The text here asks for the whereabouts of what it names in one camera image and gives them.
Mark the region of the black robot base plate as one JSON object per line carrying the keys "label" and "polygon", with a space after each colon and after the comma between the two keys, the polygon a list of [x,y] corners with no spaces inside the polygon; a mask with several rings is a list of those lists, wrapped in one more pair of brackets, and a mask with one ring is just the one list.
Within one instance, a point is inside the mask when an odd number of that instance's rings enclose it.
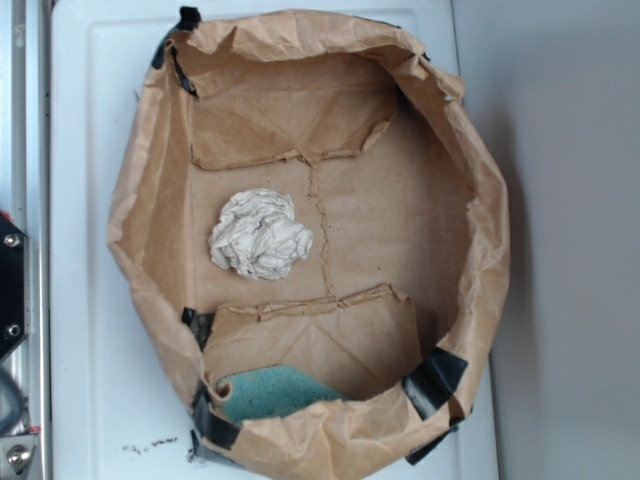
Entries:
{"label": "black robot base plate", "polygon": [[25,326],[25,235],[1,213],[1,361],[22,342]]}

